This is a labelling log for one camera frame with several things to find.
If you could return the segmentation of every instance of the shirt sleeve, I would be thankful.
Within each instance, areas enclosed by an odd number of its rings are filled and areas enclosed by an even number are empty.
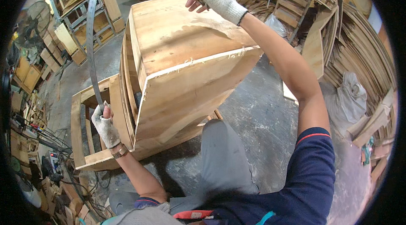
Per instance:
[[[143,209],[147,206],[158,206],[160,203],[152,198],[148,197],[140,197],[134,203],[135,209]]]
[[[326,129],[313,127],[303,131],[289,161],[282,192],[297,198],[309,214],[327,218],[334,195],[334,160]]]

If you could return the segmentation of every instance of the teal strap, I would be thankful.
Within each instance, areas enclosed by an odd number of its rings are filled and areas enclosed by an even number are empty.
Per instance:
[[[273,211],[267,212],[256,225],[264,225],[265,222],[274,215],[276,215],[276,213],[274,213]]]

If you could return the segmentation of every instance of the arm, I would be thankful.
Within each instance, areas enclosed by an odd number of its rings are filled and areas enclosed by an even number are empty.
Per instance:
[[[123,144],[121,144],[119,133],[112,123],[114,113],[107,102],[104,102],[104,105],[103,113],[99,106],[96,107],[92,115],[92,122],[106,147],[110,149],[111,154],[115,154],[122,148]],[[158,180],[129,152],[116,161],[127,174],[140,197],[149,197],[160,203],[166,201],[166,192]]]
[[[206,3],[197,12],[203,12],[207,5],[224,19],[240,25],[275,66],[288,88],[299,102],[298,135],[311,127],[323,127],[330,131],[327,109],[316,75],[303,57],[275,31],[255,18],[235,0],[188,0],[189,11]]]

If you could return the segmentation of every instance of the wristwatch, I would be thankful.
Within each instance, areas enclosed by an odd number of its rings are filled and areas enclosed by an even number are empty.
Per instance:
[[[117,151],[117,153],[113,154],[114,159],[123,157],[125,154],[128,153],[128,149],[124,144],[120,143],[119,145],[121,145],[121,148],[119,151]]]

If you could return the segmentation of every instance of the person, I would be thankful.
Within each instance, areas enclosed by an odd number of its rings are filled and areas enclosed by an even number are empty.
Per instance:
[[[235,0],[188,0],[189,11],[211,8],[241,26],[265,52],[299,102],[298,137],[279,192],[259,194],[241,139],[226,122],[211,120],[201,142],[201,180],[192,196],[170,198],[158,180],[120,143],[111,110],[96,108],[92,121],[139,198],[107,224],[325,224],[334,193],[335,155],[327,109],[316,75],[303,57]]]

